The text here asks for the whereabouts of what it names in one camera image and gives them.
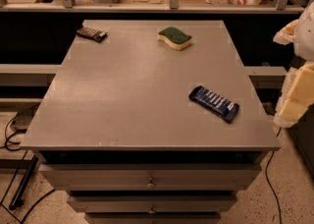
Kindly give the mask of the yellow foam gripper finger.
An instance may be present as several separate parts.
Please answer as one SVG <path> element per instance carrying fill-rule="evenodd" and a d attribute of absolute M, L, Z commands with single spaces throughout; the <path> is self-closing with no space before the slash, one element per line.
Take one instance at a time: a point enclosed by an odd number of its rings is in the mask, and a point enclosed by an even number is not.
<path fill-rule="evenodd" d="M 285 27 L 283 27 L 280 31 L 278 31 L 275 34 L 273 41 L 281 45 L 294 43 L 295 41 L 294 33 L 295 33 L 297 23 L 298 23 L 298 20 L 294 20 L 288 23 Z"/>
<path fill-rule="evenodd" d="M 274 116 L 274 123 L 281 128 L 290 128 L 314 104 L 314 62 L 302 67 L 290 68 L 285 77 Z"/>

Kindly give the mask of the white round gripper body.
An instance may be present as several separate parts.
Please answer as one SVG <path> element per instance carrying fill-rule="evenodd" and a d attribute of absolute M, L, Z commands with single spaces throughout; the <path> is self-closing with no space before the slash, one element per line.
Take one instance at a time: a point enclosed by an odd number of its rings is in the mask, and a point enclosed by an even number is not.
<path fill-rule="evenodd" d="M 314 60 L 314 2 L 299 17 L 294 37 L 294 53 L 305 60 Z"/>

